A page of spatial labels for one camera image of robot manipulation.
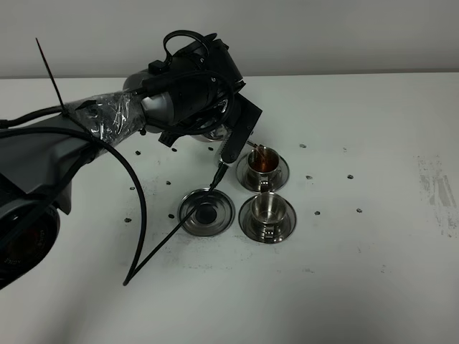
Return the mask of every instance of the white table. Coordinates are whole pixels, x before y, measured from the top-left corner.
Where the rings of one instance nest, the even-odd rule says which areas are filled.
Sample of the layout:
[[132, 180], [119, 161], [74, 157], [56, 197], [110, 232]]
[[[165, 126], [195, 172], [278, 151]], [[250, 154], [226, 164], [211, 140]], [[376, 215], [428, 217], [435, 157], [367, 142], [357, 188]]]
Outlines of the white table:
[[[180, 230], [123, 287], [138, 198], [105, 154], [77, 174], [50, 254], [0, 292], [2, 343], [458, 342], [459, 74], [245, 81], [263, 109], [253, 140], [290, 165], [279, 194], [298, 215], [292, 236], [259, 244], [237, 221], [212, 238]], [[70, 101], [123, 79], [57, 83]], [[1, 118], [56, 103], [49, 80], [0, 80]], [[215, 171], [209, 144], [182, 138], [173, 153], [157, 139], [118, 146], [146, 192], [144, 255]], [[252, 196], [234, 169], [219, 189], [238, 211]]]

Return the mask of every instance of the plastic wrap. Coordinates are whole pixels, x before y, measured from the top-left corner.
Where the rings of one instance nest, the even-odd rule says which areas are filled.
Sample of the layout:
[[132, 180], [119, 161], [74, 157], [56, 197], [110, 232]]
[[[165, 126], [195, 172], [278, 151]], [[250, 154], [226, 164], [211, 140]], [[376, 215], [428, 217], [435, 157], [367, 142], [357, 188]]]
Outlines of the plastic wrap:
[[112, 146], [145, 126], [141, 99], [130, 92], [95, 95], [65, 107], [71, 118]]

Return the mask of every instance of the brown liquid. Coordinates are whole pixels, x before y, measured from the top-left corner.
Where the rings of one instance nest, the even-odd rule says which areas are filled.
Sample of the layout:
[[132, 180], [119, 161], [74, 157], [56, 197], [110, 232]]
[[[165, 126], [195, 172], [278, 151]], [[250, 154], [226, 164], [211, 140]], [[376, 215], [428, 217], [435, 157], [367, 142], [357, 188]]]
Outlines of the brown liquid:
[[268, 159], [264, 152], [263, 152], [263, 147], [258, 146], [255, 148], [255, 159], [254, 161], [250, 164], [250, 166], [256, 170], [257, 172], [271, 172], [278, 167], [278, 162], [274, 159]]

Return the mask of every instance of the metal cup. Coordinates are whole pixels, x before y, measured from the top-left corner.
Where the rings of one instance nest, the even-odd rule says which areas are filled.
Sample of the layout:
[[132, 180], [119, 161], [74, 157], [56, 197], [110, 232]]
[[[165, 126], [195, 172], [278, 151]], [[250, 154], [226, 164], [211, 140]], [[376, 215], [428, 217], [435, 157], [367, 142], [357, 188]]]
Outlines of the metal cup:
[[277, 236], [287, 213], [285, 200], [273, 192], [257, 195], [250, 205], [252, 227], [258, 236], [269, 239]]
[[280, 178], [280, 156], [272, 148], [259, 145], [247, 154], [247, 181], [259, 192], [271, 191], [273, 182]]

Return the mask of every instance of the white wall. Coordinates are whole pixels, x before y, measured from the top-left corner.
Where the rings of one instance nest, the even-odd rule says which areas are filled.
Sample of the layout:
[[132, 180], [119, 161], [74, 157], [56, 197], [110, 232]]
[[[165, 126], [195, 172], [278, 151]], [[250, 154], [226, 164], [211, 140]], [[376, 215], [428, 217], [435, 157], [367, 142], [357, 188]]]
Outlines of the white wall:
[[35, 37], [56, 75], [128, 75], [176, 29], [217, 32], [244, 75], [458, 68], [458, 14], [458, 0], [3, 0], [0, 77], [45, 75]]

